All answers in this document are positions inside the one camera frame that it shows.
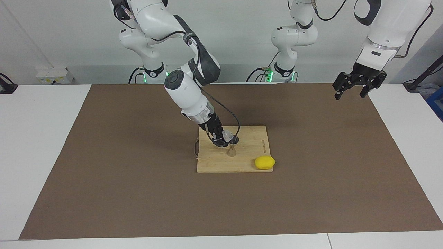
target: green light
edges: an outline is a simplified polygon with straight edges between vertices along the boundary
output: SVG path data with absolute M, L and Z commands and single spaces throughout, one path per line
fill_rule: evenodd
M 274 72 L 272 70 L 269 71 L 268 76 L 266 77 L 267 82 L 272 82 L 272 78 L 274 77 Z

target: yellow lemon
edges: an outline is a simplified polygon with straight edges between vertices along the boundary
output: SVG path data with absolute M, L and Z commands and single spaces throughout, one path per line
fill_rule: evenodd
M 276 164 L 276 161 L 271 156 L 261 156 L 255 159 L 255 166 L 258 169 L 270 169 Z

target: brown table mat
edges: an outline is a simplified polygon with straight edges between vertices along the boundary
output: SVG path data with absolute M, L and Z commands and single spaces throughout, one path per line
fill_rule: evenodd
M 267 126 L 273 173 L 198 174 L 198 127 L 163 86 L 92 86 L 20 239 L 443 230 L 360 89 L 206 89 Z

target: table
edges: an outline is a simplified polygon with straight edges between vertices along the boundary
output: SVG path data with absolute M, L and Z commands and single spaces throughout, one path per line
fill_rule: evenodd
M 2 248 L 439 248 L 443 243 L 443 231 L 15 241 L 89 88 L 20 86 L 13 95 L 0 98 Z M 407 93 L 402 85 L 385 84 L 369 96 L 442 220 L 443 124 L 419 94 Z

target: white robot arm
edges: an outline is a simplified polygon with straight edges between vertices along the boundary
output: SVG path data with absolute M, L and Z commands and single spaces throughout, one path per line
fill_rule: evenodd
M 274 29 L 271 40 L 278 49 L 274 64 L 274 79 L 290 81 L 292 79 L 297 52 L 295 47 L 314 44 L 319 35 L 313 21 L 314 9 L 311 0 L 294 0 L 291 7 L 291 17 L 296 22 L 292 26 L 282 26 Z
M 195 53 L 180 69 L 165 79 L 165 88 L 172 100 L 182 108 L 182 115 L 198 124 L 219 147 L 238 143 L 237 134 L 223 130 L 213 106 L 202 94 L 201 88 L 216 81 L 220 65 L 201 43 L 186 22 L 166 10 L 167 0 L 111 0 L 114 15 L 120 21 L 133 19 L 135 28 L 122 30 L 123 45 L 135 51 L 143 60 L 147 74 L 155 78 L 164 69 L 159 53 L 151 45 L 168 38 L 182 38 Z
M 369 26 L 369 34 L 349 74 L 341 72 L 333 87 L 338 100 L 343 92 L 356 85 L 364 85 L 365 97 L 379 88 L 386 78 L 384 67 L 403 46 L 408 34 L 417 27 L 431 0 L 357 0 L 355 18 Z

